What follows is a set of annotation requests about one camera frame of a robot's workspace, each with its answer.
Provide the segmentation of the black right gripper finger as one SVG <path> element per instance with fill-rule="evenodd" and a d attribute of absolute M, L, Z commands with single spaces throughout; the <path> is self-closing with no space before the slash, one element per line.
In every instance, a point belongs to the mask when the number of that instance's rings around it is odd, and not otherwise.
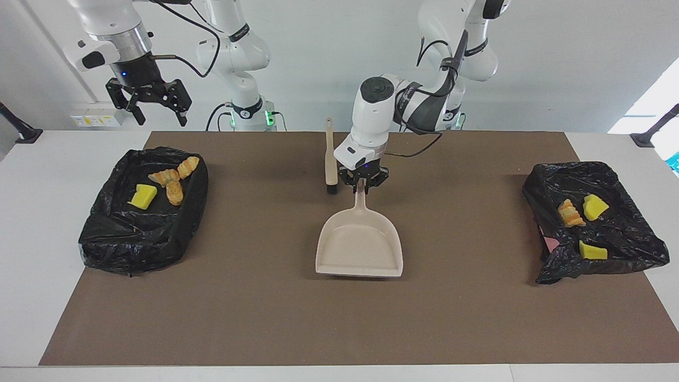
<path fill-rule="evenodd" d="M 139 126 L 145 124 L 145 115 L 137 104 L 139 101 L 137 89 L 122 85 L 118 80 L 109 80 L 106 89 L 117 109 L 131 113 Z"/>
<path fill-rule="evenodd" d="M 186 114 L 192 105 L 192 99 L 182 80 L 173 80 L 163 84 L 162 105 L 175 113 L 181 127 L 186 126 Z"/>

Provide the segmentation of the beige hand brush black bristles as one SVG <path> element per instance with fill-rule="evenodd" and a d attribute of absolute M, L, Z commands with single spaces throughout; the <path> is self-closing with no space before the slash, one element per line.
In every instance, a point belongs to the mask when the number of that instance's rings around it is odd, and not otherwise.
<path fill-rule="evenodd" d="M 337 163 L 333 155 L 334 151 L 333 121 L 331 118 L 326 119 L 325 140 L 326 140 L 326 150 L 324 163 L 325 163 L 326 192 L 328 194 L 337 194 L 338 174 L 337 174 Z"/>

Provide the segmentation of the beige plastic dustpan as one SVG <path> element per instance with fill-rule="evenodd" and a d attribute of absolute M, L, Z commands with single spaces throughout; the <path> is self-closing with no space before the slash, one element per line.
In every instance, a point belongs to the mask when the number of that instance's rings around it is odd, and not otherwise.
<path fill-rule="evenodd" d="M 366 204 L 366 179 L 360 179 L 354 206 L 325 222 L 316 248 L 315 271 L 321 275 L 398 278 L 404 259 L 397 228 Z"/>

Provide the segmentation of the striped toy bread slice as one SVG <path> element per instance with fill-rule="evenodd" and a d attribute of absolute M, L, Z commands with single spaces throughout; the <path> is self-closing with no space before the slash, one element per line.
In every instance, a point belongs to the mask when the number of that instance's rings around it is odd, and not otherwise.
<path fill-rule="evenodd" d="M 201 159 L 199 157 L 195 157 L 194 155 L 191 155 L 187 159 L 185 159 L 183 162 L 181 162 L 177 166 L 177 172 L 179 174 L 180 179 L 186 179 L 188 176 L 192 174 L 201 162 Z"/>
<path fill-rule="evenodd" d="M 165 188 L 167 184 L 173 181 L 180 181 L 180 174 L 177 169 L 167 169 L 164 171 L 153 172 L 148 174 L 148 179 L 159 184 L 162 188 Z"/>

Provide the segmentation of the notched yellow sponge piece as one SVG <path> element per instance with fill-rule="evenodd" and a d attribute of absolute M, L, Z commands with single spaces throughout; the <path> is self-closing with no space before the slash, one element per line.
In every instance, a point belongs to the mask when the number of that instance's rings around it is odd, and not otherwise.
<path fill-rule="evenodd" d="M 130 201 L 127 203 L 129 205 L 135 206 L 139 210 L 147 210 L 156 197 L 158 189 L 155 186 L 147 184 L 136 184 L 135 192 Z"/>

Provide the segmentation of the pale crust toy bread piece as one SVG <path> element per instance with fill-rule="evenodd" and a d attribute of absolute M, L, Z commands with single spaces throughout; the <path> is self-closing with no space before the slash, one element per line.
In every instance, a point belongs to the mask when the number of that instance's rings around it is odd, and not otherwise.
<path fill-rule="evenodd" d="M 586 226 L 586 222 L 569 198 L 565 199 L 558 206 L 557 212 L 562 220 L 563 226 L 566 228 Z"/>

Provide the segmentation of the green backed yellow sponge piece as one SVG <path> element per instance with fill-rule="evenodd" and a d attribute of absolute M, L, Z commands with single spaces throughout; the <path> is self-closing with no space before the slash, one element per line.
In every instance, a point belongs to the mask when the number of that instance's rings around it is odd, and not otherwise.
<path fill-rule="evenodd" d="M 579 241 L 579 254 L 583 259 L 608 259 L 608 249 Z"/>

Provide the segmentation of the black clamp stand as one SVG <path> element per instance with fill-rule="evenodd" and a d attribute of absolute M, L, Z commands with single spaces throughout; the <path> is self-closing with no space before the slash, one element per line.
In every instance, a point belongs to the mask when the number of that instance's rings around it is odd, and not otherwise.
<path fill-rule="evenodd" d="M 19 134 L 19 138 L 15 140 L 17 144 L 32 144 L 36 142 L 43 133 L 43 129 L 33 128 L 30 124 L 11 112 L 2 102 L 0 102 L 0 115 L 7 119 L 7 121 L 14 126 L 15 130 L 17 130 L 17 133 Z"/>
<path fill-rule="evenodd" d="M 638 147 L 642 148 L 654 148 L 652 144 L 652 137 L 654 134 L 658 133 L 664 126 L 669 123 L 672 119 L 679 115 L 679 102 L 672 106 L 672 108 L 661 118 L 659 118 L 649 129 L 643 133 L 631 133 L 630 139 Z"/>

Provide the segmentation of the brown table mat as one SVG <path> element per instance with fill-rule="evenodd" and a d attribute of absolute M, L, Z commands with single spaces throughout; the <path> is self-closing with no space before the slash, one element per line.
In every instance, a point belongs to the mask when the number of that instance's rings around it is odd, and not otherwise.
<path fill-rule="evenodd" d="M 318 275 L 350 188 L 325 191 L 323 133 L 152 133 L 201 154 L 199 230 L 142 276 L 85 269 L 40 364 L 345 365 L 679 362 L 679 332 L 643 273 L 537 285 L 543 243 L 522 186 L 577 159 L 563 133 L 451 132 L 385 158 L 367 204 L 392 220 L 395 280 Z"/>

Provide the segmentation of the white wall socket box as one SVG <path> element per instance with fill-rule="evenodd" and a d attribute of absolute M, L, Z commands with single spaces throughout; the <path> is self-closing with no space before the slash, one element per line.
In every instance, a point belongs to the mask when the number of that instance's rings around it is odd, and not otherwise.
<path fill-rule="evenodd" d="M 73 104 L 68 117 L 80 128 L 121 128 L 130 116 L 128 111 L 118 109 L 111 102 Z"/>

